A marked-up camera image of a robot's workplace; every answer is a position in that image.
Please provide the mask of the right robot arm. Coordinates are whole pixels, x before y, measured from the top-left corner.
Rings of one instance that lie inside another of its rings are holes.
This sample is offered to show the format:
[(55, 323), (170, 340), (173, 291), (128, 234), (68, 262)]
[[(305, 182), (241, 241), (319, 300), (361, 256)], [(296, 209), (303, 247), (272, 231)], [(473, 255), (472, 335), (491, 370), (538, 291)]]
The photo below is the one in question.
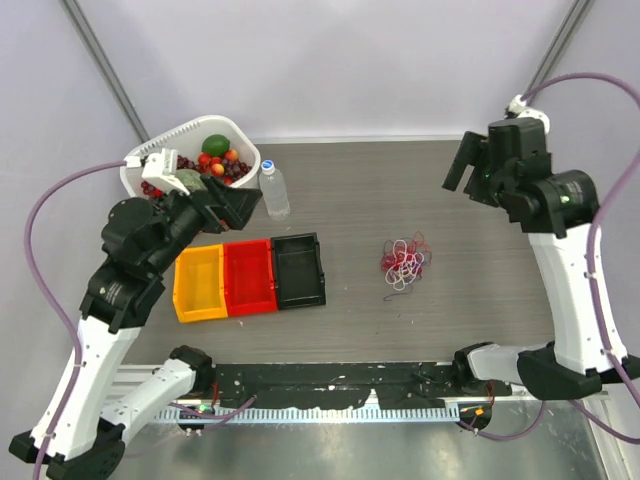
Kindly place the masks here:
[(639, 359), (621, 341), (604, 285), (591, 295), (589, 273), (599, 266), (595, 184), (581, 170), (555, 173), (542, 121), (510, 118), (485, 135), (464, 134), (443, 187), (503, 209), (526, 234), (551, 309), (554, 338), (543, 346), (482, 342), (460, 349), (451, 380), (472, 395), (487, 381), (521, 385), (539, 400), (578, 400), (606, 384), (639, 376)]

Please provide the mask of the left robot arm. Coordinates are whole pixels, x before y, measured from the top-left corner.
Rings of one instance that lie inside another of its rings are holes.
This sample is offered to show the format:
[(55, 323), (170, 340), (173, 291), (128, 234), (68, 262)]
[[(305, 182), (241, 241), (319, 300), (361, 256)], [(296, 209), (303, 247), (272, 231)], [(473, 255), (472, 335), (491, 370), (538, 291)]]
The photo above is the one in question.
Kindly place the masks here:
[(244, 229), (261, 198), (257, 189), (232, 188), (204, 175), (198, 189), (173, 191), (162, 204), (132, 197), (111, 209), (101, 233), (106, 259), (88, 282), (78, 323), (69, 327), (73, 352), (54, 397), (38, 424), (9, 446), (33, 464), (35, 478), (106, 479), (163, 407), (211, 391), (211, 357), (180, 346), (134, 392), (105, 403), (125, 354), (165, 290), (165, 272), (198, 234)]

